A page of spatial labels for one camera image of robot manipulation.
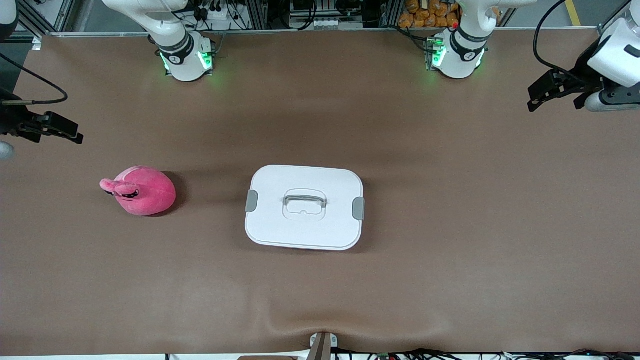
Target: white container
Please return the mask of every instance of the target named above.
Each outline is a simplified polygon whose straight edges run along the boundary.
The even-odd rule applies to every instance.
[[[268,165],[253,175],[244,229],[261,245],[347,250],[362,233],[362,195],[352,171]]]

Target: pile of brown objects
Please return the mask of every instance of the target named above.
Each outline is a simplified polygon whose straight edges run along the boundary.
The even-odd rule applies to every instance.
[[[405,0],[406,11],[400,16],[401,28],[457,28],[462,9],[440,0]]]

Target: yellow stripe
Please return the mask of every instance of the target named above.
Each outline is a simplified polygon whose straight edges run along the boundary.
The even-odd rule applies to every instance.
[[[582,24],[580,23],[580,18],[578,17],[578,12],[575,11],[573,0],[567,0],[565,4],[566,10],[569,12],[569,18],[571,18],[571,23],[573,24],[573,26],[582,26]]]

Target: pink stuffed animal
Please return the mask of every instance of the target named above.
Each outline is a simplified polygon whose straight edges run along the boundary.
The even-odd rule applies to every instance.
[[[103,179],[100,187],[128,213],[141,217],[161,213],[175,202],[171,180],[150,167],[128,168],[114,180]]]

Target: table surface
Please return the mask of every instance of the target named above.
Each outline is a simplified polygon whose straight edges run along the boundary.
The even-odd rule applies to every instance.
[[[540,52],[570,67],[595,37],[544,31]],[[145,38],[46,38],[26,67],[70,99],[33,109],[85,141],[8,139],[0,354],[285,351],[316,331],[361,351],[638,351],[638,113],[529,113],[531,40],[496,32],[455,81],[395,32],[236,35],[179,83]],[[16,94],[57,96],[24,74]],[[274,163],[356,172],[359,243],[251,242],[250,179]],[[133,165],[170,174],[173,211],[134,217],[99,188]]]

